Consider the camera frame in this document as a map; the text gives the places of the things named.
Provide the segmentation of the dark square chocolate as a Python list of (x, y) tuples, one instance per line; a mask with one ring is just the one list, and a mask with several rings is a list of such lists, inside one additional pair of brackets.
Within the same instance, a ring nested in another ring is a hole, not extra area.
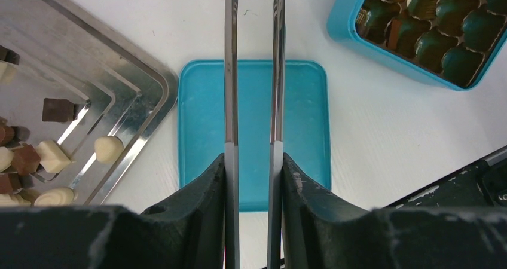
[(45, 98), (43, 100), (43, 122), (68, 123), (75, 119), (75, 104), (67, 99)]

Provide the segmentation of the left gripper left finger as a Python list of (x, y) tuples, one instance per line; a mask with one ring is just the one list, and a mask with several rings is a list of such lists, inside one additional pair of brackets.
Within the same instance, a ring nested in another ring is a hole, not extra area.
[(137, 214), (122, 206), (1, 209), (2, 268), (221, 268), (224, 156)]

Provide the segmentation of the metal serving tongs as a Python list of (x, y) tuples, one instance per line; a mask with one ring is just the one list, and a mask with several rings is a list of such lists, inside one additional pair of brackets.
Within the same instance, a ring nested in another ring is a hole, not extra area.
[[(238, 268), (239, 136), (237, 90), (237, 18), (239, 0), (225, 0), (224, 109), (225, 109), (225, 266)], [(273, 0), (273, 81), (270, 124), (267, 268), (281, 266), (283, 119), (286, 69), (285, 0)]]

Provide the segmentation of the stainless steel tray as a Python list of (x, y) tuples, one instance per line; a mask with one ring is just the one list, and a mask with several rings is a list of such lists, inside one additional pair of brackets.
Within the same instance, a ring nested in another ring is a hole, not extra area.
[[(34, 201), (68, 187), (75, 204), (102, 204), (174, 107), (177, 76), (71, 0), (1, 0), (1, 45), (15, 60), (2, 65), (13, 73), (1, 80), (1, 123), (16, 132), (9, 149), (51, 140), (71, 161), (21, 177), (18, 194)], [(43, 122), (45, 98), (74, 103), (75, 119)], [(104, 136), (123, 143), (114, 163), (96, 160)]]

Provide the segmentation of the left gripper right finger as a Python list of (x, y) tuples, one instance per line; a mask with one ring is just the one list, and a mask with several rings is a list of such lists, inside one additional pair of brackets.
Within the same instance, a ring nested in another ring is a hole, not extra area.
[(505, 268), (506, 207), (361, 209), (282, 167), (286, 268)]

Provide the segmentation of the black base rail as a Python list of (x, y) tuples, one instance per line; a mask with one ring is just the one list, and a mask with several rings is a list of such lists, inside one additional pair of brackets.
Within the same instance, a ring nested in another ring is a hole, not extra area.
[(389, 205), (506, 207), (506, 147), (492, 152)]

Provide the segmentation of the teal box lid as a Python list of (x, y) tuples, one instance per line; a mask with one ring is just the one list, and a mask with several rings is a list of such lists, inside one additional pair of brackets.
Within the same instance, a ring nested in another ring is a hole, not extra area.
[[(268, 209), (272, 62), (238, 62), (239, 207)], [(331, 187), (326, 72), (310, 60), (288, 60), (283, 149), (325, 188)], [(224, 62), (194, 60), (181, 71), (178, 91), (179, 184), (199, 177), (225, 150)]]

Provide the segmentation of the teal chocolate box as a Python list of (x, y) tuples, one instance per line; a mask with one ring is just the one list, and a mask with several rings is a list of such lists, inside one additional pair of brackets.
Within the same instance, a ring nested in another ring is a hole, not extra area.
[(506, 0), (335, 0), (326, 27), (394, 71), (464, 91), (506, 45)]

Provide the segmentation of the white swirl chocolate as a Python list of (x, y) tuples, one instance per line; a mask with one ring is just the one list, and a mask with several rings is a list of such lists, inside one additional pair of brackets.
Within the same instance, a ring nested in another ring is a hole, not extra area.
[(75, 199), (75, 193), (68, 187), (58, 187), (40, 194), (34, 206), (67, 206)]

